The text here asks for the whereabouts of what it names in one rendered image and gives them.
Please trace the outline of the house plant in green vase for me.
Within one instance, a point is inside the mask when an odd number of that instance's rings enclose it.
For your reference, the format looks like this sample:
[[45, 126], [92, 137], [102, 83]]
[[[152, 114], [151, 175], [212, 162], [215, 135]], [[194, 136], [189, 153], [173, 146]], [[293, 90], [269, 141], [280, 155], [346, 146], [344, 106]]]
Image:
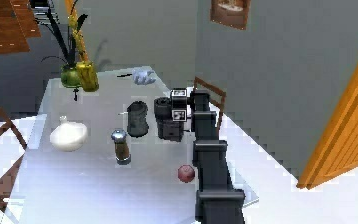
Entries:
[[67, 41], [64, 41], [59, 25], [51, 13], [51, 8], [48, 8], [45, 13], [50, 22], [46, 27], [55, 37], [63, 54], [63, 57], [58, 57], [58, 59], [64, 62], [64, 65], [61, 68], [61, 83], [64, 87], [73, 89], [81, 86], [77, 70], [77, 55], [79, 55], [82, 60], [87, 56], [85, 47], [83, 46], [81, 28], [88, 15], [77, 15], [75, 7], [78, 1], [79, 0], [66, 0], [66, 9], [68, 13]]

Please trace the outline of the dark grey cup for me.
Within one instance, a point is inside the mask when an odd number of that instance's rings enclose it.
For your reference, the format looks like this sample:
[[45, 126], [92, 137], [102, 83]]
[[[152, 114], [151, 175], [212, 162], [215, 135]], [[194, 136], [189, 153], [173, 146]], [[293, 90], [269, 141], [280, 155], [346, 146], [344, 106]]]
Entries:
[[127, 108], [127, 132], [131, 137], [139, 138], [148, 133], [147, 104], [143, 101], [134, 101]]

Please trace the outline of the brown framed picture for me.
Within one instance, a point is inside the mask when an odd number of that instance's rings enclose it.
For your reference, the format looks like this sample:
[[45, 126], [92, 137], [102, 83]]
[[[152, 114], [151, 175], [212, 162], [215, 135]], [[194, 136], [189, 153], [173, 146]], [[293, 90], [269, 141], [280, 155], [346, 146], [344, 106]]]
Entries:
[[246, 30], [251, 0], [211, 0], [210, 21]]

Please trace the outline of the white crumpled cloth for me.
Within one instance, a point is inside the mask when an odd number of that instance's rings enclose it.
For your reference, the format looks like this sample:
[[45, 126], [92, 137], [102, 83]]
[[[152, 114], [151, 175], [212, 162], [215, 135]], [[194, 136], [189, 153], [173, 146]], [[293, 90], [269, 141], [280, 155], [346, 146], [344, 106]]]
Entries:
[[149, 85], [156, 81], [156, 78], [153, 77], [155, 73], [152, 69], [142, 69], [137, 68], [132, 70], [133, 82], [136, 85]]

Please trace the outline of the red apple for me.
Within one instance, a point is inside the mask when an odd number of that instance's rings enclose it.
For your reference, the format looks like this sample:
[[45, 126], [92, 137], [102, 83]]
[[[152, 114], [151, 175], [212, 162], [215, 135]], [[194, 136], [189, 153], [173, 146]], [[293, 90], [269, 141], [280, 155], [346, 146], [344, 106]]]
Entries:
[[178, 179], [181, 182], [189, 183], [195, 178], [195, 170], [190, 165], [182, 165], [178, 168]]

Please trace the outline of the orange wooden door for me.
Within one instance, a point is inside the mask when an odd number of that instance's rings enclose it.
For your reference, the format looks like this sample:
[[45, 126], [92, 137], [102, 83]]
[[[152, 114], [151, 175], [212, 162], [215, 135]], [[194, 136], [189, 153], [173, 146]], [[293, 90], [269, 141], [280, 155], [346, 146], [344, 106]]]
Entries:
[[358, 167], [358, 65], [296, 185], [312, 189]]

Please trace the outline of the yellow vase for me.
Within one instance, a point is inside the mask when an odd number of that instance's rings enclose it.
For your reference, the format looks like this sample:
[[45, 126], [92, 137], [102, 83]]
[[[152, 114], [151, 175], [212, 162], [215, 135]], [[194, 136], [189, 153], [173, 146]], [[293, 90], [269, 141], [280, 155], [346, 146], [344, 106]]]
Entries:
[[98, 77], [94, 63], [89, 59], [86, 52], [84, 38], [81, 31], [86, 14], [78, 16], [75, 13], [69, 15], [69, 27], [72, 30], [73, 44], [79, 54], [80, 60], [76, 63], [76, 70], [80, 79], [81, 87], [85, 92], [96, 92], [99, 89]]

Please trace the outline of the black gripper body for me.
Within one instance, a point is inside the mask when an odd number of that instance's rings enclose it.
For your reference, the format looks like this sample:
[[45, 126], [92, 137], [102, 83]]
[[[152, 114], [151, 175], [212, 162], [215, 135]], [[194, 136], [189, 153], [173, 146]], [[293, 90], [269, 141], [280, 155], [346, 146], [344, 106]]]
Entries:
[[182, 122], [173, 120], [171, 100], [168, 97], [160, 97], [154, 100], [154, 115], [160, 139], [176, 142], [182, 140], [184, 125]]

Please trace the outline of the brown wooden chair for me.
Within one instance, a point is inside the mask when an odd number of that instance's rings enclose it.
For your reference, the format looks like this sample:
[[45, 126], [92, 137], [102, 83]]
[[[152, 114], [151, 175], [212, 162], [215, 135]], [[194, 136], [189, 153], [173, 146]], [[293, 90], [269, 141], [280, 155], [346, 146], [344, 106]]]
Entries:
[[217, 129], [217, 131], [220, 131], [221, 124], [222, 124], [222, 119], [223, 119], [223, 114], [224, 114], [224, 109], [225, 109], [226, 92], [223, 91], [222, 89], [218, 88], [217, 86], [204, 81], [203, 79], [201, 79], [199, 77], [195, 77], [194, 82], [193, 82], [193, 87], [195, 89], [197, 89], [198, 86], [202, 86], [205, 89], [210, 90], [211, 92], [213, 92], [214, 94], [219, 96], [219, 100], [215, 100], [213, 98], [210, 98], [210, 102], [215, 107], [217, 107], [219, 109], [218, 119], [217, 119], [217, 123], [216, 123], [216, 129]]
[[[12, 120], [8, 117], [8, 115], [4, 112], [4, 110], [0, 107], [0, 117], [5, 121], [3, 125], [0, 126], [0, 136], [11, 130], [16, 139], [19, 141], [21, 148], [23, 150], [27, 149], [27, 143], [24, 140], [22, 134], [16, 127], [16, 125], [12, 122]], [[22, 163], [23, 156], [20, 156], [19, 159], [13, 164], [13, 166], [8, 169], [3, 176], [0, 178], [0, 210], [2, 212], [6, 211], [8, 203], [4, 201], [5, 198], [9, 198], [11, 196], [11, 192]]]

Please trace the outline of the white table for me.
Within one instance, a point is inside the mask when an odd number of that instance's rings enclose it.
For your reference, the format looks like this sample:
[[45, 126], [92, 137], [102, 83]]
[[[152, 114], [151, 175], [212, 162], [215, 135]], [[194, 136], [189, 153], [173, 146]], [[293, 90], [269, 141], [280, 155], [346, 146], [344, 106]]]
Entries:
[[[191, 133], [180, 142], [162, 140], [149, 114], [148, 134], [127, 141], [130, 164], [117, 163], [110, 135], [126, 127], [126, 108], [137, 100], [152, 105], [169, 93], [162, 81], [139, 86], [130, 77], [116, 77], [121, 74], [126, 70], [102, 72], [97, 92], [78, 95], [58, 79], [48, 81], [39, 114], [25, 131], [29, 147], [10, 197], [7, 223], [197, 224], [198, 184], [177, 177], [178, 168], [192, 159]], [[63, 152], [50, 143], [61, 116], [87, 126], [80, 149]]]

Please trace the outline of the brown pepper mill silver top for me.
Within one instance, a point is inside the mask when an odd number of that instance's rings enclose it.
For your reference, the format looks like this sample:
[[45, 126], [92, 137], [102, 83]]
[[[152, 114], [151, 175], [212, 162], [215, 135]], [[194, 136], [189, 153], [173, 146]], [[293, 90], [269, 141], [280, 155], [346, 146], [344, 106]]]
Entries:
[[115, 157], [119, 165], [131, 162], [131, 154], [127, 145], [127, 133], [123, 129], [115, 129], [111, 134], [115, 145]]

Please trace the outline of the white round vase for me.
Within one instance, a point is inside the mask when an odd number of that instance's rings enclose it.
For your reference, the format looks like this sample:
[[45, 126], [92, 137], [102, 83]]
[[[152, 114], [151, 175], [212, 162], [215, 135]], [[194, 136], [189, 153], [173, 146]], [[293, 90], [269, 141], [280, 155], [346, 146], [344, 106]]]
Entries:
[[50, 134], [50, 143], [63, 152], [80, 149], [88, 137], [88, 128], [83, 123], [72, 122], [66, 116], [59, 118], [60, 124]]

